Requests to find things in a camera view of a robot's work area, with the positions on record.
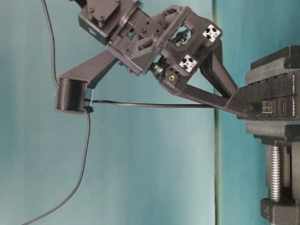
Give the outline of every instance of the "screw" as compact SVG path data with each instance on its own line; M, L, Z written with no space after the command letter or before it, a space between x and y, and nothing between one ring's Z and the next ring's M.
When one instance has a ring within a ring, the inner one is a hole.
M278 146L272 146L270 149L270 189L269 198L272 202L281 201L281 149Z
M174 75L169 76L169 80L170 81L174 81L175 80L175 76Z

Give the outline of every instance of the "black cable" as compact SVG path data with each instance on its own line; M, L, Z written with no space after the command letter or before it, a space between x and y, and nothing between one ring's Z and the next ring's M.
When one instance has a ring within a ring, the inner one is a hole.
M103 103L103 104L119 105L125 107L145 107L145 108L214 108L211 105L202 105L202 104L147 104L147 103L115 102L109 100L93 100L93 103Z
M58 204L57 206L55 206L53 209L43 213L42 215L22 224L22 225L29 225L47 215L49 215L50 213L58 210L62 205L64 205L73 195L74 193L77 191L77 189L80 186L80 183L83 179L83 173L84 173L84 169L85 169L85 161L86 161L86 156L87 156L87 152L88 152L88 146L89 146L89 140L90 140L90 114L88 113L88 131L87 131L87 136L86 136L86 141L85 141L85 147L84 147L84 152L83 152L83 160L82 160L82 166L81 166L81 170L80 170L80 175L79 175L79 180L75 186L75 188L73 189L73 191L65 198L64 201L62 201L60 204Z
M45 2L45 0L41 0L41 1L42 1L43 9L44 9L44 12L45 12L47 26L48 26L48 29L49 29L50 39L51 39L52 78L53 78L53 82L54 82L55 87L58 89L59 85L58 85L57 79L56 79L56 66L55 66L55 40L54 40L54 34L53 34L53 29L52 29L51 20L50 20L50 17L49 17L46 2Z

